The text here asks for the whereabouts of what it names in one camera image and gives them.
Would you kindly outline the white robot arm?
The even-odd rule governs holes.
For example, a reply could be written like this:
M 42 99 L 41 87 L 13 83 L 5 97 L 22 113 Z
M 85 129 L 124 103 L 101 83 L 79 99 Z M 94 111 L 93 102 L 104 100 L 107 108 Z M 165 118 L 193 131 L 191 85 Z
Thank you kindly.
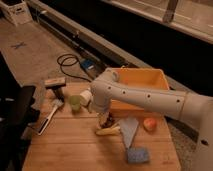
M 170 90 L 161 69 L 107 68 L 90 84 L 93 109 L 117 100 L 179 120 L 199 132 L 192 171 L 213 171 L 213 97 Z

